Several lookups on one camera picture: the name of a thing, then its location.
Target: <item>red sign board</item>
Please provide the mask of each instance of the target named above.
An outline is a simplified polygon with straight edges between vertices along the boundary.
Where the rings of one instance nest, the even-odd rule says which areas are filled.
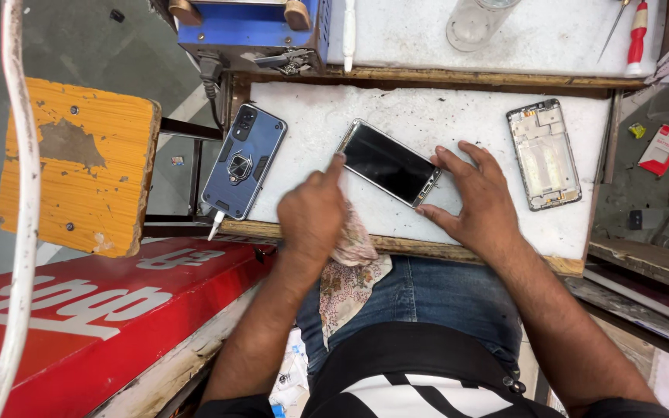
[[[3,416],[84,416],[270,271],[254,248],[173,238],[134,257],[36,269],[27,342]],[[0,349],[11,274],[0,274]]]

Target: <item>phone display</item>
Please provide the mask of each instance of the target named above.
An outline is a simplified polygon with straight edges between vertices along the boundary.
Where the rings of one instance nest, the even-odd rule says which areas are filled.
[[[411,207],[422,203],[441,172],[362,119],[353,121],[338,150],[347,157],[346,168]]]
[[[531,211],[582,199],[559,100],[515,109],[507,117]]]
[[[283,120],[242,104],[205,185],[203,201],[234,219],[245,219],[287,130]]]

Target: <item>hand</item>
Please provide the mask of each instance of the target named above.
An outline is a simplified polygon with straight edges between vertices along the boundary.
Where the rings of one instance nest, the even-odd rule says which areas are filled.
[[[345,223],[345,198],[338,180],[345,164],[341,153],[332,158],[326,173],[314,171],[278,204],[285,250],[321,270],[335,248]]]
[[[515,206],[497,160],[487,148],[480,149],[465,140],[459,142],[459,149],[469,154],[479,168],[440,146],[431,161],[456,179],[464,203],[461,213],[454,216],[432,204],[421,204],[415,210],[493,265],[528,243],[518,229]]]

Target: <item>gray floor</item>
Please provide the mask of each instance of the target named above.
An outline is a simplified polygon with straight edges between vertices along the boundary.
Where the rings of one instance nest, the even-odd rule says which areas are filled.
[[[662,220],[656,223],[658,225],[664,225],[669,214],[667,198],[669,169],[664,176],[658,177],[636,165],[657,130],[664,123],[669,125],[669,122],[647,118],[648,109],[649,103],[645,103],[621,122],[621,128],[618,132],[613,182],[610,185],[600,186],[598,204],[595,208],[595,218],[592,225],[593,236],[650,242],[658,228],[629,230],[627,227],[629,211],[648,210],[649,216],[661,216]],[[636,139],[628,131],[628,127],[635,123],[640,123],[647,129],[643,138]],[[663,233],[669,236],[669,223]]]
[[[29,77],[88,86],[157,100],[169,115],[198,87],[198,71],[176,44],[176,35],[143,0],[90,0],[54,5],[24,0],[29,11],[23,20],[24,71]],[[108,16],[118,9],[125,21]],[[0,61],[0,176],[5,156],[9,99]],[[210,110],[203,108],[193,123],[213,126]],[[217,147],[205,147],[211,161]],[[186,214],[190,165],[172,166],[172,156],[192,155],[192,142],[172,138],[156,156],[151,214]],[[0,230],[0,273],[12,270],[14,235]],[[61,249],[51,262],[86,254]]]

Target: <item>cloth rag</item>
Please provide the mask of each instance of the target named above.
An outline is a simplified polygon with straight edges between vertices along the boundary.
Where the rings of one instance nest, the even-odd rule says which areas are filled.
[[[373,285],[392,269],[391,256],[379,254],[352,204],[347,201],[342,235],[322,271],[319,315],[324,347],[339,328],[351,320],[373,292]]]

